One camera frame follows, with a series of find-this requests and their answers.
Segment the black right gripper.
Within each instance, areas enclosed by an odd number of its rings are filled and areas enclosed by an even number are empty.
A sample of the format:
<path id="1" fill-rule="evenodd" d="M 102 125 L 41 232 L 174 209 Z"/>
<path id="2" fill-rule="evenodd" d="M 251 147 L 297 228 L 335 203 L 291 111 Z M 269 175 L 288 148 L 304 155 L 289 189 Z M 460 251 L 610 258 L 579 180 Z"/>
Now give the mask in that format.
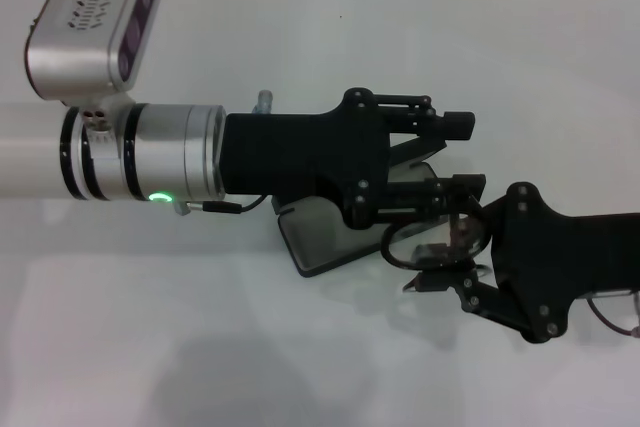
<path id="1" fill-rule="evenodd" d="M 515 298 L 528 326 L 523 337 L 543 343 L 566 333 L 573 302 L 589 294 L 639 290 L 639 215 L 567 216 L 553 210 L 529 182 L 514 183 L 496 201 L 449 197 L 415 223 L 415 261 L 463 261 L 490 243 L 496 280 Z M 500 305 L 490 269 L 421 271 L 403 292 L 452 289 L 463 311 Z"/>

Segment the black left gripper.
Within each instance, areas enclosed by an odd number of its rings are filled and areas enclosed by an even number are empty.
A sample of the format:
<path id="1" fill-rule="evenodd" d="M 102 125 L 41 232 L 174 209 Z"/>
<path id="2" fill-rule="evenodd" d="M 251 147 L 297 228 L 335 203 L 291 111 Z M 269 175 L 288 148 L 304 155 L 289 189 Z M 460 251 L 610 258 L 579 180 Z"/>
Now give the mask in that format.
<path id="1" fill-rule="evenodd" d="M 321 114 L 228 115 L 219 167 L 229 194 L 322 197 L 359 230 L 481 210 L 484 174 L 387 185 L 390 157 L 382 108 L 370 91 L 350 89 Z"/>

